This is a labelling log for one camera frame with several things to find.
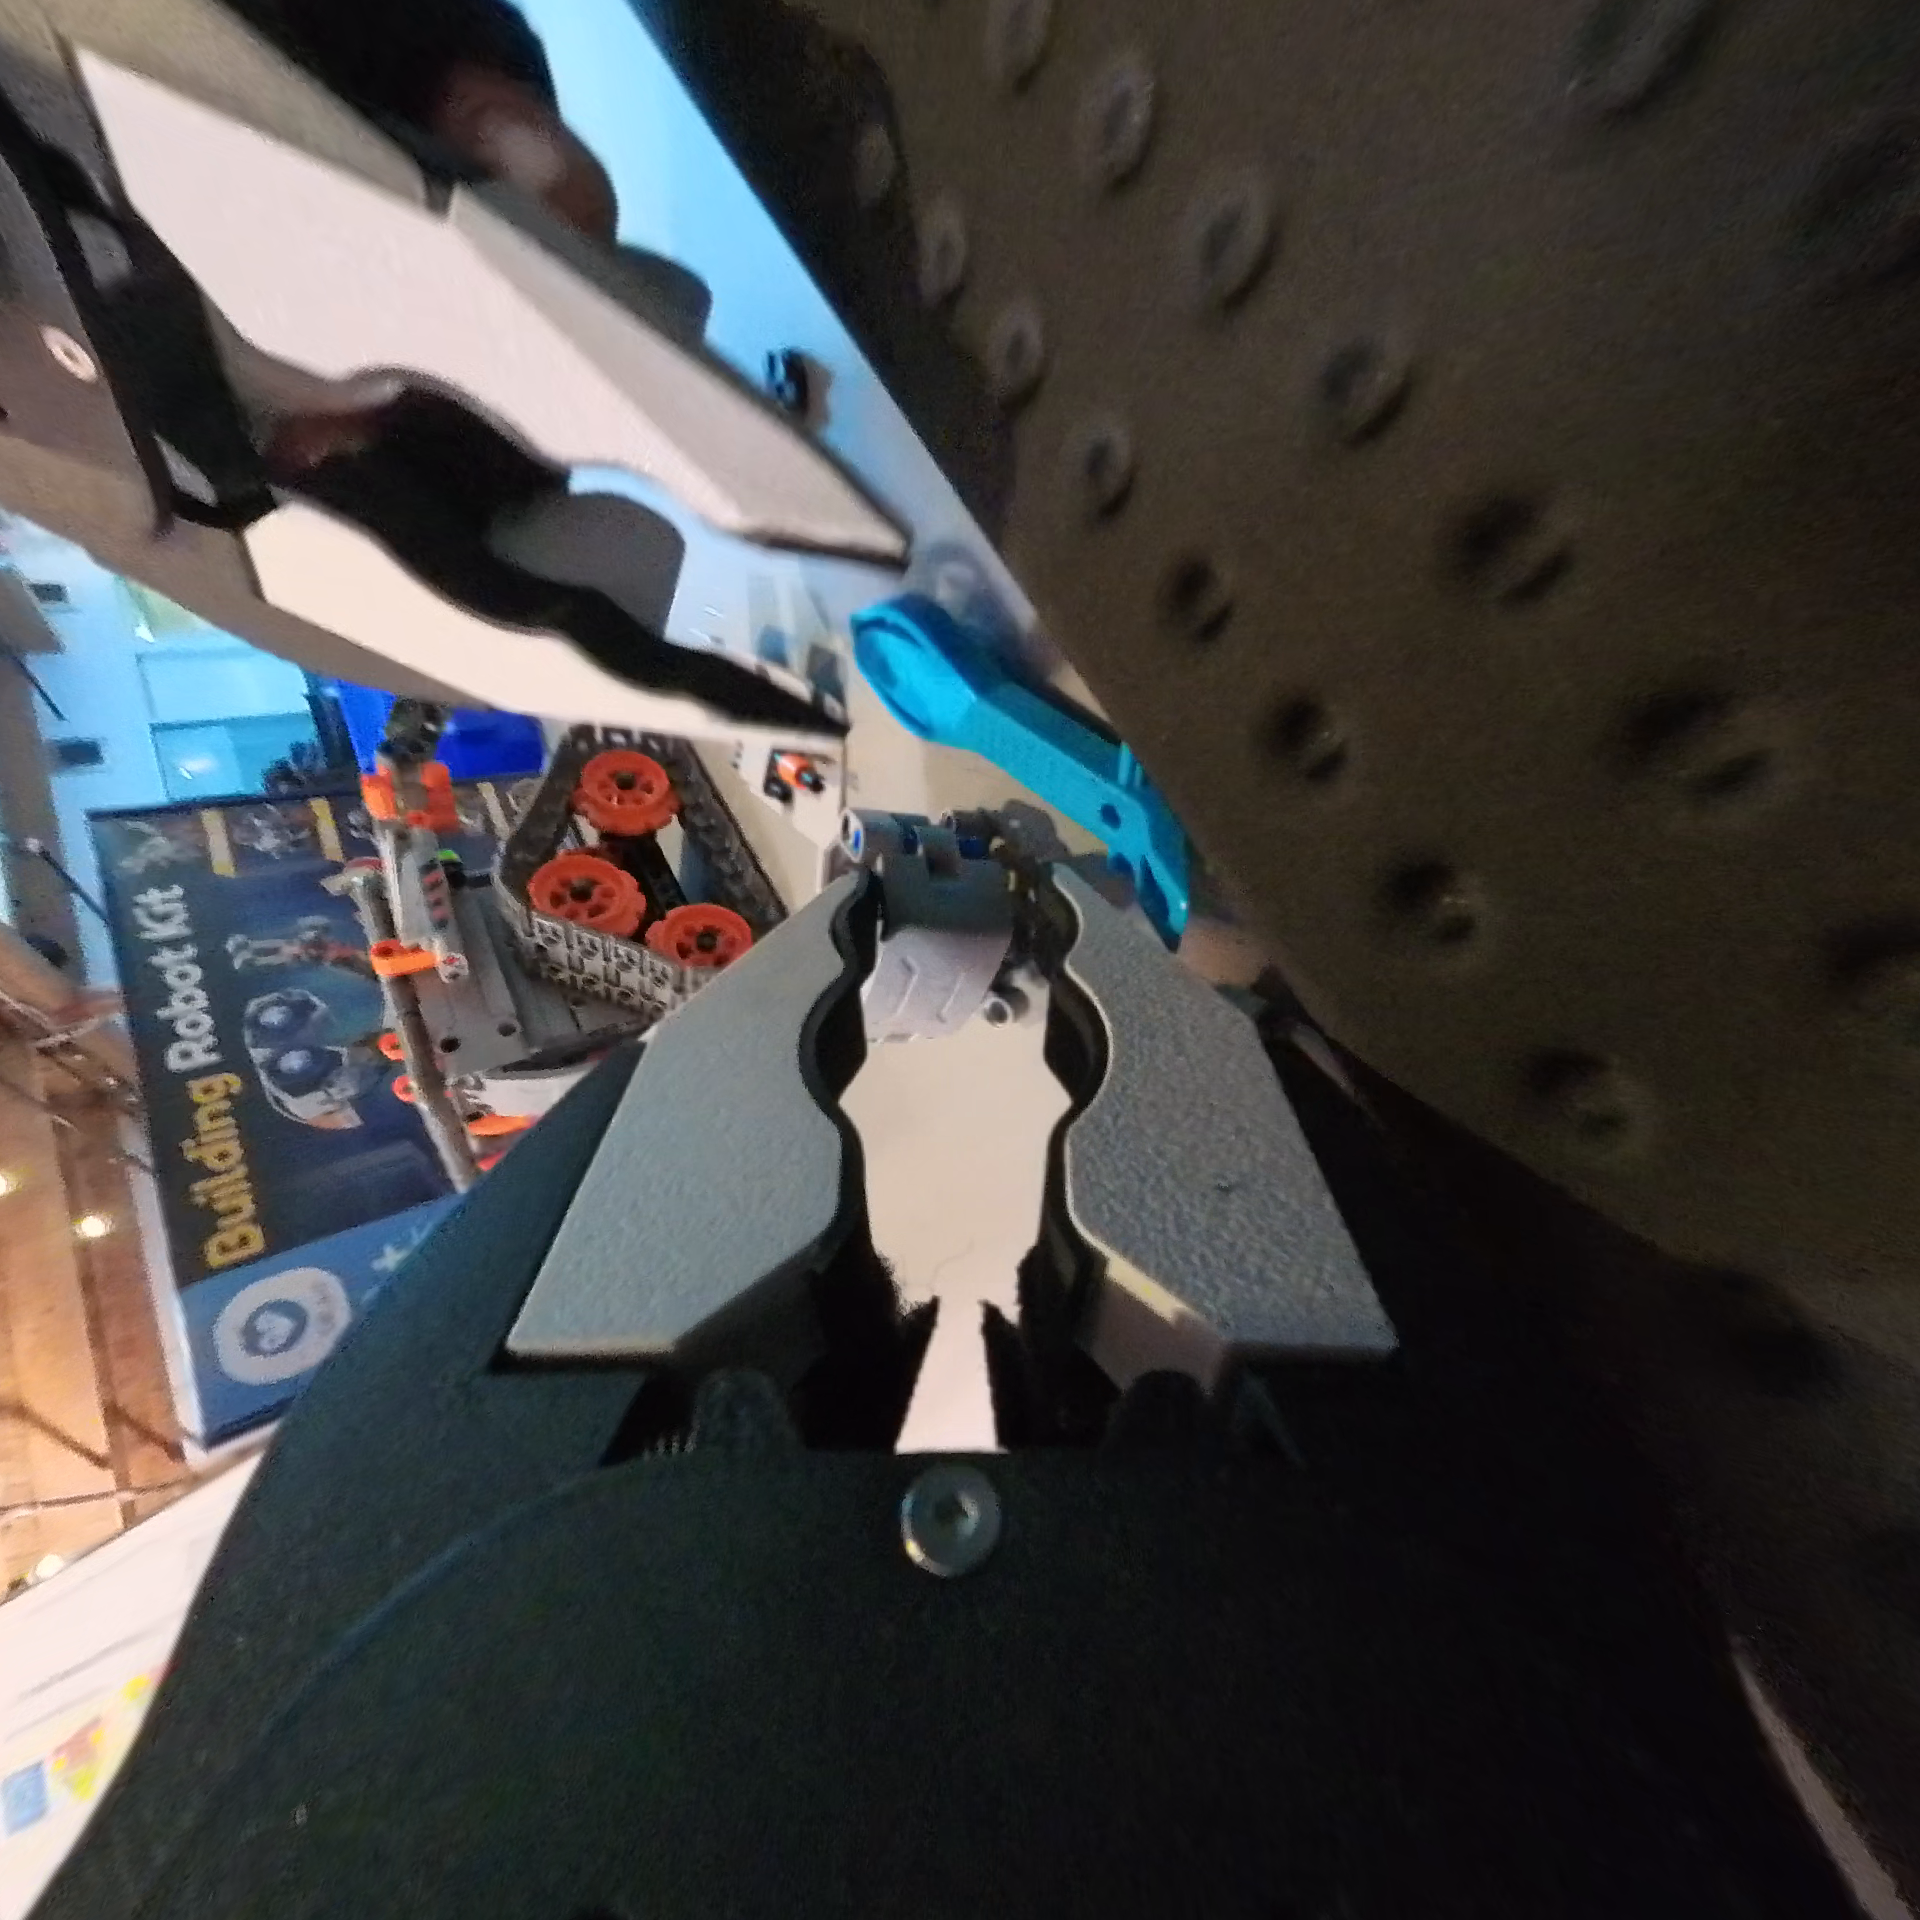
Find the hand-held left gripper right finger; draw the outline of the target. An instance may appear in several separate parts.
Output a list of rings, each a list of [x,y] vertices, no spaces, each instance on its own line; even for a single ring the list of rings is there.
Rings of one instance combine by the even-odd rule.
[[[1070,1341],[1118,1389],[1251,1362],[1381,1362],[1398,1335],[1257,1024],[1084,880],[1037,896],[1070,1107],[1048,1223]]]

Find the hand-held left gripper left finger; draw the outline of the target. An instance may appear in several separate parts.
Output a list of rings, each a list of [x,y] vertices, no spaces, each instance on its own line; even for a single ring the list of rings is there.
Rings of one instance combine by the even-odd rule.
[[[827,1354],[817,1280],[856,1223],[868,880],[834,880],[644,1041],[513,1330],[528,1362],[750,1368]]]

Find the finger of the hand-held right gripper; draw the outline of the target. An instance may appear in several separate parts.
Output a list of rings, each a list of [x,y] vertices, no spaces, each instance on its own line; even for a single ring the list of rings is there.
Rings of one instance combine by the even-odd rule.
[[[754,651],[752,579],[770,565],[738,565],[658,511],[563,491],[505,532],[468,539],[428,515],[416,535],[405,557],[282,493],[235,546],[264,608],[376,659],[355,674],[389,690],[698,740],[848,737],[842,695]]]
[[[900,570],[906,523],[613,253],[400,147],[251,37],[72,37],[133,213],[228,327],[306,377],[411,377],[563,468],[714,531]]]

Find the light grey toy block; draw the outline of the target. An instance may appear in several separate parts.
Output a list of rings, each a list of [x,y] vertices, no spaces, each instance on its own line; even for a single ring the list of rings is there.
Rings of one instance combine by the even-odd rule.
[[[881,901],[876,959],[860,991],[866,1042],[1036,1024],[1048,991],[1033,890],[1062,850],[1053,820],[1017,802],[938,816],[846,808],[836,866],[868,874]]]

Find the blue toy wrench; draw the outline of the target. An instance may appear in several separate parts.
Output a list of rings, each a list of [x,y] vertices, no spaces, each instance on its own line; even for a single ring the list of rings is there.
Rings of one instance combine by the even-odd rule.
[[[852,612],[852,661],[915,739],[970,753],[1090,832],[1134,885],[1163,946],[1193,903],[1188,837],[1140,759],[1020,677],[938,602],[909,592]]]

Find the person's right hand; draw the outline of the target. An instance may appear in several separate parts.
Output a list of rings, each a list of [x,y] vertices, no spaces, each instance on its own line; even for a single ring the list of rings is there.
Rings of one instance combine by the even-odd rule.
[[[424,4],[421,34],[425,130],[561,225],[614,242],[618,192],[569,127],[526,13],[507,3]]]

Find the blue plastic bin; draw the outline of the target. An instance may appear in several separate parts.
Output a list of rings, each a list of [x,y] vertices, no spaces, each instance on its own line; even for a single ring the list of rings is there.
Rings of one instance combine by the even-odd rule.
[[[541,724],[498,708],[405,701],[387,690],[329,679],[322,683],[353,748],[353,763],[371,775],[392,737],[433,735],[434,757],[457,781],[533,777],[545,770]]]

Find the grey orange tracked toy robot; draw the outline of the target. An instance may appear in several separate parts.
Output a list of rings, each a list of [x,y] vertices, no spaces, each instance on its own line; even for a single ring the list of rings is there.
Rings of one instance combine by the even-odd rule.
[[[569,729],[468,863],[433,739],[378,753],[376,852],[333,887],[369,935],[395,1095],[461,1192],[770,935],[785,901],[686,740]]]

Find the blue robot kit box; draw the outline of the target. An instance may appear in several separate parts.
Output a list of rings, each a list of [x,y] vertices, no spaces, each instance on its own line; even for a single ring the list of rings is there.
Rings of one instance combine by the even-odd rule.
[[[400,1093],[356,805],[86,816],[189,1440],[275,1424],[459,1196]]]

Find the black perforated mat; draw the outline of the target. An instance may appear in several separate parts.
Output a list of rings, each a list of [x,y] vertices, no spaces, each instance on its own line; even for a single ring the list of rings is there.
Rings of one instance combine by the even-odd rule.
[[[1329,1032],[1915,1384],[1915,4],[636,4]]]

